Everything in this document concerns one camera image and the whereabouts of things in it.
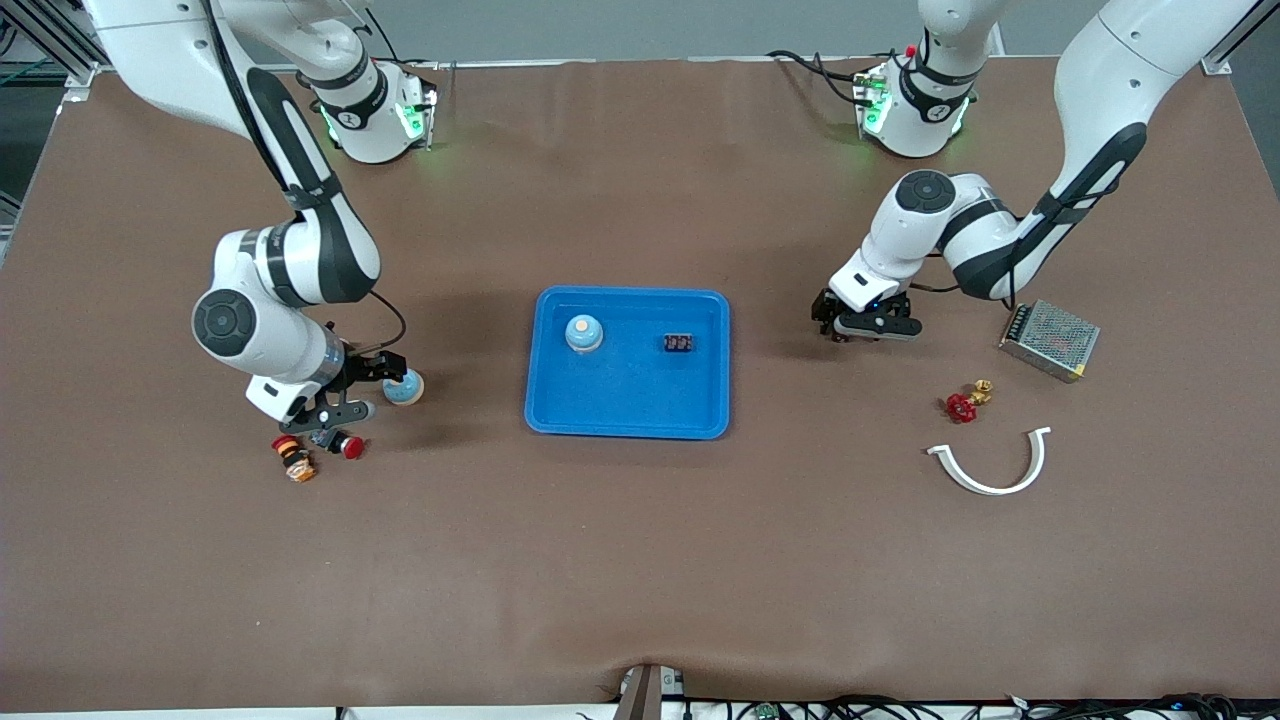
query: brown table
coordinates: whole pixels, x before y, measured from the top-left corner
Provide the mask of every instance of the brown table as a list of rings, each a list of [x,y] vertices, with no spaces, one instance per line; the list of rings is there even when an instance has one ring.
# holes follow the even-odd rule
[[[641,661],[753,698],[1280,694],[1280,206],[1229,81],[1171,92],[1024,292],[1103,328],[1084,382],[997,352],[1002,310],[959,295],[916,299],[914,345],[808,319],[908,169],[1030,208],[1060,163],[1052,70],[993,60],[927,161],[859,142],[794,67],[433,74],[434,151],[330,152],[428,397],[306,486],[188,328],[216,238],[283,202],[248,143],[99,78],[0,275],[0,708],[594,701]],[[553,283],[722,291],[726,437],[529,430]],[[394,329],[370,302],[315,316]],[[979,377],[995,402],[948,424],[938,398]],[[1012,497],[923,452],[1011,480],[1041,425],[1046,471]]]

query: white curved handle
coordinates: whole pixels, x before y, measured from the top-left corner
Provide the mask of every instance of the white curved handle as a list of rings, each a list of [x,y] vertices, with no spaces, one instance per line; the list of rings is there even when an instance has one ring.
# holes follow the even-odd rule
[[[960,487],[973,491],[978,495],[1014,495],[1030,487],[1039,477],[1039,471],[1044,468],[1044,436],[1048,434],[1048,428],[1039,428],[1027,433],[1027,437],[1032,441],[1032,464],[1027,469],[1027,474],[1015,486],[1007,488],[993,488],[979,483],[978,480],[970,478],[968,473],[960,469],[956,464],[955,455],[951,454],[950,445],[936,445],[931,447],[927,452],[929,455],[937,455],[938,460],[942,462],[942,469],[951,475],[951,479],[960,483]]]

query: green wire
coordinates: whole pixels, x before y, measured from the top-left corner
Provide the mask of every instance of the green wire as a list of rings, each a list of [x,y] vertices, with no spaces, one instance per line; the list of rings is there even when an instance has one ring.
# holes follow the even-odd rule
[[[13,73],[12,76],[6,76],[6,77],[0,78],[0,87],[4,87],[6,85],[9,85],[10,81],[20,78],[22,76],[24,76],[24,74],[29,73],[31,70],[38,68],[40,65],[44,65],[47,61],[49,61],[49,58],[44,58],[41,60],[37,60],[37,61],[27,65],[26,68],[23,68],[20,70]]]

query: blue tray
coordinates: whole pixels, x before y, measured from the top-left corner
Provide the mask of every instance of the blue tray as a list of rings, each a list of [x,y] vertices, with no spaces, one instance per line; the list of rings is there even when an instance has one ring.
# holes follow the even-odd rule
[[[564,327],[580,314],[604,328],[575,352]],[[694,348],[668,352],[668,333]],[[525,421],[540,433],[714,439],[728,428],[728,301],[710,290],[554,286],[534,315]]]

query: metal power supply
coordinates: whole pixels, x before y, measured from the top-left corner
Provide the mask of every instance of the metal power supply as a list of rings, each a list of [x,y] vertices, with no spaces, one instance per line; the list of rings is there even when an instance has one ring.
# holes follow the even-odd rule
[[[1000,348],[1064,383],[1074,383],[1084,375],[1100,332],[1093,323],[1037,300],[1014,310]]]

